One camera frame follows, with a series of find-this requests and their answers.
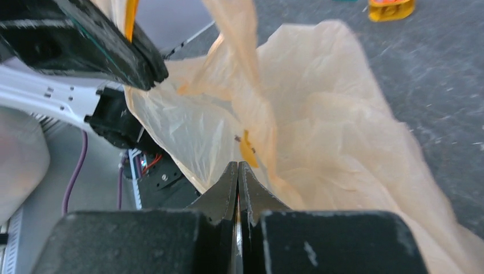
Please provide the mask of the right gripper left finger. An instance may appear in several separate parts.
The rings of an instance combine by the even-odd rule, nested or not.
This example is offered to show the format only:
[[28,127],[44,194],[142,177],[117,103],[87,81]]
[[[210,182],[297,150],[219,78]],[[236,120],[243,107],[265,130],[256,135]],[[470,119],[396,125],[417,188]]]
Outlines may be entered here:
[[237,163],[228,163],[183,209],[69,213],[33,273],[235,273],[237,177]]

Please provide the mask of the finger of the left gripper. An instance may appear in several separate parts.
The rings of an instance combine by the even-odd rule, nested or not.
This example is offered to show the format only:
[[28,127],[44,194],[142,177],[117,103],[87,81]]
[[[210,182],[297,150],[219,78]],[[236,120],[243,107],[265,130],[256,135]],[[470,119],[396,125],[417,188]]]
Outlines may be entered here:
[[164,56],[137,23],[134,24],[131,48],[135,57],[132,84],[158,84],[168,78]]
[[132,84],[137,1],[2,1],[1,47],[46,75]]

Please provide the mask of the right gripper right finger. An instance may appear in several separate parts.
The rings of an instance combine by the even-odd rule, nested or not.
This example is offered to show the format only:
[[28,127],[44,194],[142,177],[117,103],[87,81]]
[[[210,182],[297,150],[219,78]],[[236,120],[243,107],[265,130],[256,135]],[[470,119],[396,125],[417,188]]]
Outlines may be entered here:
[[244,273],[427,273],[406,223],[388,211],[295,211],[239,163]]

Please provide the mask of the orange plastic bag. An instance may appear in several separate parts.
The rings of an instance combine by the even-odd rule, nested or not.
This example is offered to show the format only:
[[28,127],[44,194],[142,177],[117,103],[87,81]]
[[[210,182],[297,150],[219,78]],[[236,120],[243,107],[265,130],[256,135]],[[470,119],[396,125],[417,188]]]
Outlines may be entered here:
[[167,62],[127,106],[205,192],[233,160],[294,209],[380,209],[410,227],[431,273],[482,273],[483,240],[461,226],[341,21],[280,26],[257,45],[252,1],[205,1],[220,35]]

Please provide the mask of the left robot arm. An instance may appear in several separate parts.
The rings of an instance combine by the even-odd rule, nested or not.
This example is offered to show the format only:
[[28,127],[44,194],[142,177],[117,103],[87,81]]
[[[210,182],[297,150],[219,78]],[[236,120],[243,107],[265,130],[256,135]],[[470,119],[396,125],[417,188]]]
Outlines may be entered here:
[[168,77],[136,24],[138,5],[2,1],[1,105],[94,132],[117,148],[161,154],[125,99]]

